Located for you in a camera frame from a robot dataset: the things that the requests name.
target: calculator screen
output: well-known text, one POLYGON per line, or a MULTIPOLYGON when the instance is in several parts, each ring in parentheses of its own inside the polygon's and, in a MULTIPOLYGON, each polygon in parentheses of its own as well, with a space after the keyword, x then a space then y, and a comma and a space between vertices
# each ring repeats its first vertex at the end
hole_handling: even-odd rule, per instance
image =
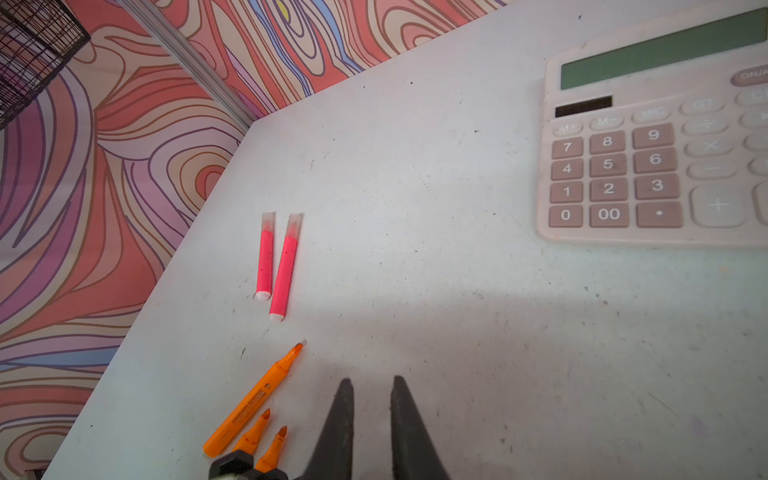
POLYGON ((766 37, 768 8, 758 8, 564 64, 560 88, 567 90, 636 71, 754 45, 765 41, 766 37))

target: calculator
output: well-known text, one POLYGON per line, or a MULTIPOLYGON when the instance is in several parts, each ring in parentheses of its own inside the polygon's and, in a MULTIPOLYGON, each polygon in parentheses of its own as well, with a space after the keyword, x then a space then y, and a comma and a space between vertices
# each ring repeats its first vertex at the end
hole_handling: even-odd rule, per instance
POLYGON ((548 240, 768 247, 768 0, 727 0, 549 60, 548 240))

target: colorful patterned wallpaper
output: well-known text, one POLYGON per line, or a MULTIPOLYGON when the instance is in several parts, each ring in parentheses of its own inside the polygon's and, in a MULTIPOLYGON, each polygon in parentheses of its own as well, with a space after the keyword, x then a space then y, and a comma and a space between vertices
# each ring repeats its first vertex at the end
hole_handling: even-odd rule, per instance
POLYGON ((510 0, 155 0, 258 117, 510 0))
POLYGON ((243 137, 122 8, 0 132, 0 478, 47 465, 243 137))

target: wire basket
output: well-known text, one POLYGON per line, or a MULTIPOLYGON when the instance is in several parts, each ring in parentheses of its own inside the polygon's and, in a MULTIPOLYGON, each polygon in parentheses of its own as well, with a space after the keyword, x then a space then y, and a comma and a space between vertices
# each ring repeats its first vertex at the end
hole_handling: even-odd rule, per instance
POLYGON ((61 0, 0 0, 0 129, 89 40, 61 0))

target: pink pen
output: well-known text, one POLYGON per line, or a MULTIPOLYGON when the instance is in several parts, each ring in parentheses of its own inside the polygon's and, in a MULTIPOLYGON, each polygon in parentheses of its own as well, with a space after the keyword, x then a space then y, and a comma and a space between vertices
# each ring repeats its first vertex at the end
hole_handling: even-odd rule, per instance
POLYGON ((261 246, 259 247, 259 276, 256 298, 266 302, 272 295, 272 249, 275 243, 275 213, 261 214, 261 246))
POLYGON ((290 290, 290 278, 293 275, 293 260, 296 258, 296 247, 299 245, 299 230, 303 214, 290 214, 286 239, 283 242, 283 255, 280 257, 280 266, 277 267, 275 279, 275 294, 272 296, 270 306, 270 320, 282 322, 288 306, 288 292, 290 290))

